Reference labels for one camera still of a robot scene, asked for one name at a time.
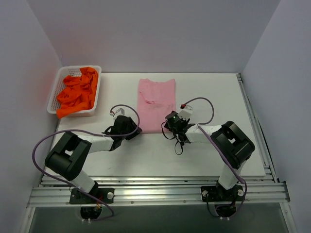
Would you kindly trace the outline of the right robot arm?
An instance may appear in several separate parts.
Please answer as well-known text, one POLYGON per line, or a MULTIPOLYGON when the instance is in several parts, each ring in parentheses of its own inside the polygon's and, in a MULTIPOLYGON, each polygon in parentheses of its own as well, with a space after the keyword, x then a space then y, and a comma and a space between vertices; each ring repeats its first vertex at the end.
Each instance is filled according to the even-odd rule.
POLYGON ((181 113, 173 111, 165 117, 164 127, 173 133, 181 146, 210 143, 216 149, 225 164, 217 181, 216 196, 219 199, 229 199, 233 195, 233 187, 237 183, 245 183, 240 173, 255 151, 255 145, 233 121, 215 126, 194 124, 189 118, 182 118, 181 113))

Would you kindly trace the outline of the pink t-shirt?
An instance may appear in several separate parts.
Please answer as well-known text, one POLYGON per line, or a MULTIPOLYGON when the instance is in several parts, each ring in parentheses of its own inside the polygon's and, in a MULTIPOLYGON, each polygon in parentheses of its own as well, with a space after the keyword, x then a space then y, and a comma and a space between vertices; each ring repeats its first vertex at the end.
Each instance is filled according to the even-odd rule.
POLYGON ((166 82, 139 80, 137 112, 143 133, 160 133, 165 117, 175 110, 175 79, 166 82))

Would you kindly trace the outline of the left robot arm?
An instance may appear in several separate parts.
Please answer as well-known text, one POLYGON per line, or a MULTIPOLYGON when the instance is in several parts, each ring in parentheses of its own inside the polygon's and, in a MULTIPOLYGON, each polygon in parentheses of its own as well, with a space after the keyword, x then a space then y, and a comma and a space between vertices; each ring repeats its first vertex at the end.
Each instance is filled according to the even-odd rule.
POLYGON ((98 197, 98 184, 83 171, 87 156, 100 151, 114 151, 123 140, 131 140, 141 132, 131 117, 123 115, 115 117, 114 124, 98 136, 65 132, 47 155, 45 166, 80 188, 82 200, 94 203, 98 197))

